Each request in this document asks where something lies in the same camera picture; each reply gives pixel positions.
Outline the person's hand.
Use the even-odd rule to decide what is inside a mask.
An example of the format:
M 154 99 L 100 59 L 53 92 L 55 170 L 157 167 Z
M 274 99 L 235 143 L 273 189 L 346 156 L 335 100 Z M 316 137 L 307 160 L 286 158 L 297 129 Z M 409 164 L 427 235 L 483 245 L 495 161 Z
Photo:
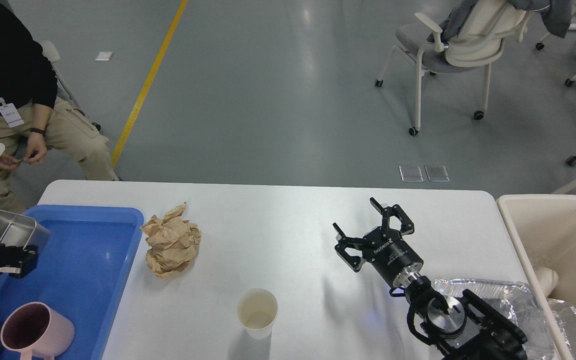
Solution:
M 30 132 L 27 137 L 27 146 L 23 162 L 32 166 L 39 166 L 46 158 L 47 146 L 44 135 L 38 132 Z

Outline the person's other hand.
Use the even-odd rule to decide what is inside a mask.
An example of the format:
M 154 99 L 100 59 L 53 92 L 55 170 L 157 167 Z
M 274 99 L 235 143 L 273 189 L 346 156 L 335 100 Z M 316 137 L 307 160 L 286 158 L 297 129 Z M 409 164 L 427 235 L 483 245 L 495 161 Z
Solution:
M 18 170 L 21 162 L 22 161 L 20 159 L 17 159 L 14 156 L 4 152 L 2 155 L 0 155 L 0 170 L 13 173 L 14 171 Z

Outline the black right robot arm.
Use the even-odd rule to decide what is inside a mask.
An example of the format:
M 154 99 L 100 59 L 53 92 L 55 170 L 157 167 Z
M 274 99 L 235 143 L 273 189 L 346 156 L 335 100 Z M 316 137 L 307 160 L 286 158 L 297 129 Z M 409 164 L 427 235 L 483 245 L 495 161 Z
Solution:
M 434 289 L 421 273 L 422 257 L 403 239 L 415 226 L 400 205 L 382 205 L 374 198 L 370 203 L 380 213 L 381 225 L 362 237 L 350 237 L 334 223 L 334 250 L 354 272 L 371 264 L 390 287 L 390 296 L 406 299 L 406 324 L 416 339 L 436 347 L 445 360 L 528 357 L 525 332 L 470 289 L 459 297 Z

